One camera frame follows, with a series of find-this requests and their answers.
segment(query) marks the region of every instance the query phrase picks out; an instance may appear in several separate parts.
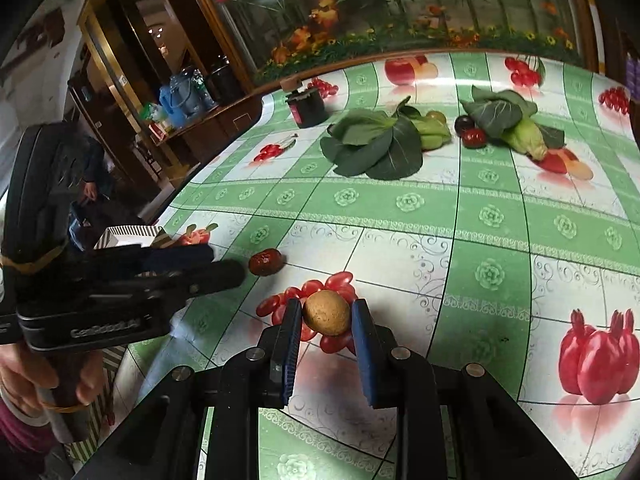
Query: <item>small jar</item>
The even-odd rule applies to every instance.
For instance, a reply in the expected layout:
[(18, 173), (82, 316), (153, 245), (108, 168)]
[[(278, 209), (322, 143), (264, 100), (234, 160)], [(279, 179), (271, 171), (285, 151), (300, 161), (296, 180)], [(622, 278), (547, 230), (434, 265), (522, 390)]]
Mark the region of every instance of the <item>small jar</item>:
[(318, 88), (298, 92), (302, 81), (297, 76), (283, 79), (280, 86), (285, 92), (290, 92), (287, 95), (287, 105), (299, 128), (318, 126), (328, 119), (329, 114), (324, 108), (324, 101)]

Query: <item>green checkered tablecloth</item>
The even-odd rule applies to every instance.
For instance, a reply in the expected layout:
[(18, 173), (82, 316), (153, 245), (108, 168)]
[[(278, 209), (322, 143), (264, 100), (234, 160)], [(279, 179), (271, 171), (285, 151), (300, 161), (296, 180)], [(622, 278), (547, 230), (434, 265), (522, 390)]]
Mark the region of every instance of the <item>green checkered tablecloth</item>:
[[(452, 129), (471, 85), (513, 89), (504, 56), (428, 61), (438, 77), (408, 86), (393, 85), (383, 61), (325, 74), (339, 87), (326, 101), (327, 124), (345, 110), (391, 110), (409, 96), (423, 113), (442, 111)], [(438, 365), (483, 364), (576, 474), (615, 478), (638, 443), (640, 383), (593, 406), (563, 391), (558, 357), (573, 309), (597, 328), (615, 309), (640, 317), (640, 152), (628, 117), (598, 104), (614, 82), (551, 60), (545, 66), (541, 88), (518, 91), (538, 104), (537, 122), (565, 131), (591, 180), (543, 171), (505, 146), (467, 150), (456, 136), (425, 154), (409, 178), (343, 178), (319, 149), (327, 124), (298, 130), (283, 92), (265, 96), (260, 121), (195, 175), (159, 225), (181, 235), (215, 222), (217, 258), (246, 262), (276, 247), (287, 265), (194, 300), (171, 336), (131, 345), (145, 375), (141, 396), (174, 365), (220, 366), (253, 346), (270, 323), (255, 313), (264, 298), (349, 270), (375, 321), (400, 344)], [(293, 148), (252, 162), (293, 132)], [(392, 478), (396, 412), (371, 410), (354, 356), (325, 354), (318, 341), (301, 345), (289, 406), (260, 416), (260, 477)]]

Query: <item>brown cap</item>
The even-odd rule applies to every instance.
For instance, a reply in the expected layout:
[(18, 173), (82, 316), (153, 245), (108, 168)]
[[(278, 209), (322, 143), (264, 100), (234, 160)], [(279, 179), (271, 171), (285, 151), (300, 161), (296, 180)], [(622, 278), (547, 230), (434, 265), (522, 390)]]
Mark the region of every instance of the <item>brown cap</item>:
[(293, 92), (302, 86), (302, 81), (300, 81), (300, 78), (297, 75), (292, 75), (284, 78), (280, 82), (280, 86), (285, 92)]

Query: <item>glass cabinet door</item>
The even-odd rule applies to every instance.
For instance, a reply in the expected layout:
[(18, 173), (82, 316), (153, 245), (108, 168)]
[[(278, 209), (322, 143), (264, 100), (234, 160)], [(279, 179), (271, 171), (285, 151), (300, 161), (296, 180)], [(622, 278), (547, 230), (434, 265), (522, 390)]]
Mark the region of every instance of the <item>glass cabinet door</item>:
[(490, 48), (582, 63), (572, 0), (213, 1), (257, 84), (423, 48)]

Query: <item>red label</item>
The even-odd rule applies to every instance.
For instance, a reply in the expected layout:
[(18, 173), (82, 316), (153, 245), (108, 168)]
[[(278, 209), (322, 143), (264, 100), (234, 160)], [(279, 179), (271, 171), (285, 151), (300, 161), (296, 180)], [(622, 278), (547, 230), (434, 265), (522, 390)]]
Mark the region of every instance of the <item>red label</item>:
[(302, 124), (302, 118), (298, 113), (298, 107), (296, 105), (289, 105), (291, 110), (291, 115), (293, 115), (293, 120), (296, 121), (296, 124)]

